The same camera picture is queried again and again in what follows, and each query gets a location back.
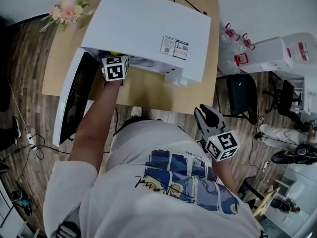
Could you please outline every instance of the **wooden floor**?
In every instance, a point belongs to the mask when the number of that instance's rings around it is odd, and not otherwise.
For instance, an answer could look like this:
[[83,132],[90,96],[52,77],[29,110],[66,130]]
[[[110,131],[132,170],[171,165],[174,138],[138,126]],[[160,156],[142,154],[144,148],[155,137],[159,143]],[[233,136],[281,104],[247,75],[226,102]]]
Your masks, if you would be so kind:
[[[44,137],[46,145],[53,147],[52,137],[55,114],[58,105],[58,97],[42,95],[42,82],[45,73],[45,66],[55,34],[55,28],[49,28],[46,33],[39,33],[43,27],[43,23],[39,20],[24,23],[18,27],[7,29],[4,32],[3,43],[0,60],[0,72],[9,76],[13,91],[21,110],[21,114],[25,119],[27,129],[32,134],[40,134]],[[266,123],[275,127],[292,127],[290,119],[280,116],[277,111],[273,111],[266,115],[265,110],[271,103],[269,96],[263,96],[261,92],[268,88],[268,73],[259,73],[254,76],[258,88],[259,97],[259,115],[265,117]],[[228,97],[224,88],[225,81],[219,80],[219,97],[221,111],[229,113]],[[216,99],[214,99],[214,107],[217,107]],[[117,105],[119,111],[118,128],[123,122],[130,117],[131,107]],[[163,121],[175,123],[181,126],[189,135],[195,139],[200,139],[201,134],[197,129],[197,125],[193,115],[185,115],[171,113],[167,111],[149,110],[149,114],[154,119],[161,118]],[[11,146],[0,153],[0,158],[5,158],[16,148],[28,145],[26,139],[26,129],[22,119],[19,116],[18,109],[11,97],[9,110],[0,114],[0,127],[10,128],[11,117],[16,116],[19,119],[22,136],[18,139],[18,144]],[[245,119],[227,119],[228,124],[234,129],[240,139],[241,148],[231,159],[231,168],[237,187],[239,187],[244,178],[256,176],[255,188],[260,192],[264,192],[274,179],[284,174],[285,166],[272,165],[268,174],[264,175],[257,168],[251,167],[248,163],[248,157],[252,146],[252,138],[255,126],[251,125]],[[105,149],[109,150],[112,134],[114,133],[115,117],[111,126]],[[70,152],[72,143],[68,140],[59,149],[61,151]],[[253,152],[251,155],[251,163],[261,167],[264,161],[269,161],[276,149],[267,147],[261,142],[254,141]],[[50,149],[44,149],[44,159],[39,160],[34,152],[31,152],[28,164],[21,179],[18,181],[23,189],[28,193],[33,202],[38,206],[38,210],[34,212],[31,218],[27,218],[20,208],[17,208],[21,215],[29,222],[36,224],[44,230],[43,227],[43,202],[46,187],[53,170],[54,162],[57,160],[67,160],[68,156],[58,153]],[[2,175],[1,179],[8,193],[17,189],[15,181],[20,176],[22,169],[27,160],[28,150],[23,149],[12,155],[5,163],[10,166],[11,171]],[[107,155],[104,158],[103,166],[105,166]]]

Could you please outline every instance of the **label sticker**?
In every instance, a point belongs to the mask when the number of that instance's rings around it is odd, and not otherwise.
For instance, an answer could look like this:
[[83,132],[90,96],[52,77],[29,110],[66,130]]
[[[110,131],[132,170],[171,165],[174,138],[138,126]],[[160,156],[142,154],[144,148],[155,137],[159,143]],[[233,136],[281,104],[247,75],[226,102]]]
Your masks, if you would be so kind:
[[175,50],[176,39],[168,36],[163,36],[162,45],[160,47],[160,53],[173,56]]
[[176,40],[174,57],[186,60],[188,43]]

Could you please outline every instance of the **black chair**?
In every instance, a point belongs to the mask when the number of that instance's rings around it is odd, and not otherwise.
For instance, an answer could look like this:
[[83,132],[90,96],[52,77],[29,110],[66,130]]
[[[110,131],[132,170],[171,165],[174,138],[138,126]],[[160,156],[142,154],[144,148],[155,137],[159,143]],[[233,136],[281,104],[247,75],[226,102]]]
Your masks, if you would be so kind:
[[[255,125],[258,121],[258,94],[254,79],[249,74],[238,74],[220,77],[218,79],[227,79],[227,89],[230,103],[230,115],[224,117],[247,119]],[[219,112],[219,96],[216,86]]]
[[302,131],[307,131],[308,128],[307,126],[305,126],[303,124],[303,122],[300,120],[300,118],[298,117],[298,115],[293,112],[290,111],[291,107],[292,107],[292,102],[300,102],[301,99],[299,98],[293,98],[294,96],[294,86],[288,82],[287,80],[284,80],[283,82],[283,89],[277,89],[275,82],[273,79],[270,78],[269,80],[272,85],[273,85],[273,89],[274,89],[274,93],[270,93],[268,91],[263,91],[262,93],[268,94],[270,96],[273,97],[273,102],[271,104],[271,107],[269,110],[266,110],[266,113],[270,113],[272,111],[272,109],[277,109],[278,113],[282,116],[286,116],[288,118],[290,118],[293,122],[295,122],[296,126],[302,130]]

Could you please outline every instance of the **white cable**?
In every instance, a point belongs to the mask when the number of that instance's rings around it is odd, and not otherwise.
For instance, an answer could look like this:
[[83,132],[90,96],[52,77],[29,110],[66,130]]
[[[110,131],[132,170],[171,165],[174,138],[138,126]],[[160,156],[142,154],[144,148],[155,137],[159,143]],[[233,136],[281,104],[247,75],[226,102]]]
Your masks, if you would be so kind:
[[13,89],[12,89],[12,87],[11,87],[10,81],[9,81],[9,79],[7,79],[7,80],[8,80],[9,86],[10,86],[10,88],[11,88],[11,92],[12,92],[12,95],[13,95],[14,102],[15,102],[15,104],[16,104],[16,107],[18,108],[18,111],[19,111],[19,114],[20,114],[20,116],[21,116],[21,119],[22,119],[22,121],[24,122],[24,126],[25,126],[25,129],[26,129],[26,132],[27,132],[27,134],[29,134],[28,128],[27,128],[27,126],[26,126],[26,123],[25,123],[25,121],[24,121],[24,119],[23,119],[23,117],[22,117],[22,114],[21,114],[21,112],[20,112],[19,106],[18,106],[18,104],[17,104],[17,102],[16,102],[16,100],[15,100],[15,96],[14,96]]

